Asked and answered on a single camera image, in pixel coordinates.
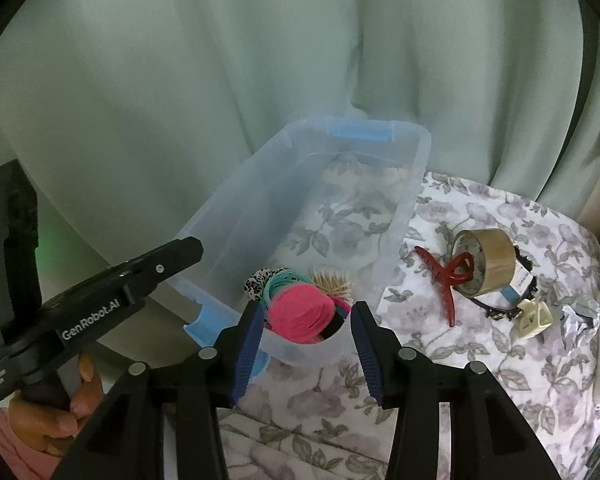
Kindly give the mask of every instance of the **red claw clip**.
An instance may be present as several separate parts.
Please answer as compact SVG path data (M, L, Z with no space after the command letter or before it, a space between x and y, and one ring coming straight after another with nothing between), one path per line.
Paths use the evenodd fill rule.
M442 286L446 316L449 320L449 326L454 326L456 324L456 306L454 305L454 297L451 295L451 286L470 282L474 278L474 257L468 252L460 253L446 264L446 267L443 267L426 249L418 246L415 246L414 249L418 256L423 259L425 265L429 267L433 279Z

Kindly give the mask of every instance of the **bed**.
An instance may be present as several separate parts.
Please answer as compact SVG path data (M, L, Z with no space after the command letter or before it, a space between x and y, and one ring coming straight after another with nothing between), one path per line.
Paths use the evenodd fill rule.
M492 320L455 294L457 323L449 328L429 271L414 245L442 255L460 229L506 231L534 264L538 297L568 303L600 292L596 238L566 216L485 184L426 173L400 264L377 309L378 321L403 344L435 362L464 367L483 361L536 432L561 477L581 479L600 434L591 388L596 339L565 354L541 337L519 340L515 322ZM237 410L220 411L232 479L384 478L396 413L368 396L355 354L322 369L273 360ZM449 477L450 423L441 404L438 478Z

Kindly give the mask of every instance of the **packing tape roll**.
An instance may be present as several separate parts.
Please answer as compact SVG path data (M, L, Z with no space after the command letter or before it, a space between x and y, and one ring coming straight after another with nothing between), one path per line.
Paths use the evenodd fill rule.
M458 285L458 290L468 298L501 290L511 283L516 270L516 250L502 229L460 231L452 247L453 256L467 251L474 257L474 278Z

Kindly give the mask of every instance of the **crumpled foil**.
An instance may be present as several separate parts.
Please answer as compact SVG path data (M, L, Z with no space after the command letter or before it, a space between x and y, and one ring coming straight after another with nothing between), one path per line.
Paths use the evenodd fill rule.
M553 354L568 355L574 348L589 344L598 332L600 306L590 296L578 296L550 309L554 323L542 332L542 337Z

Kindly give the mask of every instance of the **human hand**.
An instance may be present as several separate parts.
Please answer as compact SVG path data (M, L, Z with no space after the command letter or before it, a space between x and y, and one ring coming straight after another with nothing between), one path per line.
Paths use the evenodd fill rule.
M98 407L104 397L102 380L88 355L80 356L78 370L82 386L71 399L69 412L28 402L20 397L19 392L11 399L9 425L26 446L53 456L62 456L64 450L56 447L53 439L77 435Z

